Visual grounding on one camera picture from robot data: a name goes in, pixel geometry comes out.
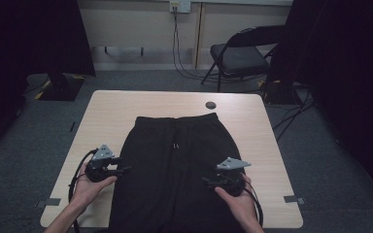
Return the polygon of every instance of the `human hand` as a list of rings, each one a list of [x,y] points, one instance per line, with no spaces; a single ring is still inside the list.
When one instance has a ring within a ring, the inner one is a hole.
[[[242,177],[246,182],[245,188],[247,190],[251,190],[251,179],[244,174],[242,174]],[[243,190],[239,196],[234,197],[229,195],[223,188],[219,186],[215,188],[215,192],[226,202],[232,214],[241,224],[245,232],[264,232],[256,220],[254,200],[250,193]]]
[[[71,203],[83,208],[83,212],[86,207],[95,200],[99,192],[106,186],[114,183],[118,178],[115,176],[108,177],[102,182],[93,183],[86,175],[87,163],[84,163],[80,169],[80,174],[77,179],[74,195],[72,196]]]

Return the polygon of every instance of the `vr controller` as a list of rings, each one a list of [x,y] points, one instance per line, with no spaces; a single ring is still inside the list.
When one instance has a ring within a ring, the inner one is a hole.
[[[131,169],[130,166],[119,166],[123,158],[115,157],[111,150],[102,145],[86,165],[86,176],[94,183],[102,182],[108,177],[121,177]],[[118,165],[116,170],[109,170],[109,165]]]
[[[245,180],[238,169],[251,166],[251,163],[228,157],[217,165],[217,179],[202,178],[204,184],[210,188],[222,187],[229,195],[239,196],[245,188]]]

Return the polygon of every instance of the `gray carpet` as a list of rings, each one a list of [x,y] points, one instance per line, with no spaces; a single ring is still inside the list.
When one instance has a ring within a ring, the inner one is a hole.
[[[30,87],[45,78],[29,77]],[[256,81],[223,83],[221,89],[255,89]],[[43,209],[35,205],[50,197],[90,96],[97,89],[215,92],[217,88],[215,83],[201,85],[176,71],[114,71],[88,78],[75,102],[36,101],[38,89],[28,92],[23,113],[0,139],[0,232],[44,230],[40,225]],[[305,96],[304,89],[299,93]],[[279,123],[293,107],[267,106],[271,124]],[[277,136],[284,127],[276,130]],[[373,232],[373,183],[336,143],[334,132],[313,107],[299,115],[282,136],[278,144],[293,190],[306,200],[300,205],[304,225],[266,232]]]

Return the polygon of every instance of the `small round object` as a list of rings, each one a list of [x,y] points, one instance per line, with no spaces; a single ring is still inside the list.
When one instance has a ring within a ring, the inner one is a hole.
[[[217,107],[217,104],[214,103],[214,102],[212,102],[212,101],[209,101],[209,102],[207,102],[207,103],[205,104],[205,107],[207,107],[207,109],[211,109],[211,110],[213,110],[214,108]]]

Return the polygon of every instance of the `wrist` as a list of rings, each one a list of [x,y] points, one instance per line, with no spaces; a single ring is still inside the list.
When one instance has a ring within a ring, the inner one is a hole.
[[[258,221],[254,218],[247,219],[241,222],[241,226],[243,227],[246,233],[261,233],[264,232],[262,227],[259,225]]]
[[[71,201],[66,208],[69,212],[74,213],[76,216],[80,216],[86,209],[86,205],[84,202],[80,202],[78,200]]]

